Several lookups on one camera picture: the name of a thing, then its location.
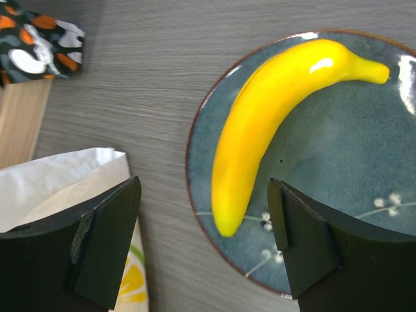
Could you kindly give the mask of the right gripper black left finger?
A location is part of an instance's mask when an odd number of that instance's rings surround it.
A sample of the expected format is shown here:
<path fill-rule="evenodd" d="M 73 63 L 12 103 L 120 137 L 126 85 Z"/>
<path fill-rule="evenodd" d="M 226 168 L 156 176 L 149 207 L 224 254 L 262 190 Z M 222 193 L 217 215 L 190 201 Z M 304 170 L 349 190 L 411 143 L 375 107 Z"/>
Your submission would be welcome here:
<path fill-rule="evenodd" d="M 109 311 L 142 195 L 139 178 L 1 234 L 2 311 Z"/>

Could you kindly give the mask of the yellow banana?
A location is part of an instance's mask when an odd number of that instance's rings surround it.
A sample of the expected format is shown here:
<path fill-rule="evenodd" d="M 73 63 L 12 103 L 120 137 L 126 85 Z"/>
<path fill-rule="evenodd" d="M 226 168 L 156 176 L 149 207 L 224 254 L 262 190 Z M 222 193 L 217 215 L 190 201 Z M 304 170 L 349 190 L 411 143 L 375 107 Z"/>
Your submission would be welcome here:
<path fill-rule="evenodd" d="M 389 74 L 387 65 L 328 39 L 295 45 L 262 63 L 238 92 L 216 147 L 211 207 L 219 234 L 236 234 L 261 160 L 278 127 L 301 101 L 343 81 L 381 85 Z"/>

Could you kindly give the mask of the white lemon-print plastic bag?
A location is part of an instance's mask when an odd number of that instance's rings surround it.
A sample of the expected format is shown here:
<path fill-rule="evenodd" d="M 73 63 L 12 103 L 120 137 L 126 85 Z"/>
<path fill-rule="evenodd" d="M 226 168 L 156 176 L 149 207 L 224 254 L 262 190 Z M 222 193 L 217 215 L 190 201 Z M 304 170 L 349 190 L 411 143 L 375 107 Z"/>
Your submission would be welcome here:
<path fill-rule="evenodd" d="M 1 170 L 1 234 L 59 213 L 132 178 L 127 156 L 90 148 Z M 148 287 L 138 218 L 116 305 L 109 311 L 147 311 Z"/>

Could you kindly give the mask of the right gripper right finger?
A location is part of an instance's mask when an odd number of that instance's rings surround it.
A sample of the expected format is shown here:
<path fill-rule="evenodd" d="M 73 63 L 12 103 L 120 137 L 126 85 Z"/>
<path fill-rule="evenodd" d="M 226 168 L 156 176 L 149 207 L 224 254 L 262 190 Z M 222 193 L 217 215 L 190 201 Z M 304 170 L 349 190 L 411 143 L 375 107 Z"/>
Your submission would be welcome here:
<path fill-rule="evenodd" d="M 378 227 L 271 179 L 276 246 L 301 311 L 414 311 L 415 237 Z"/>

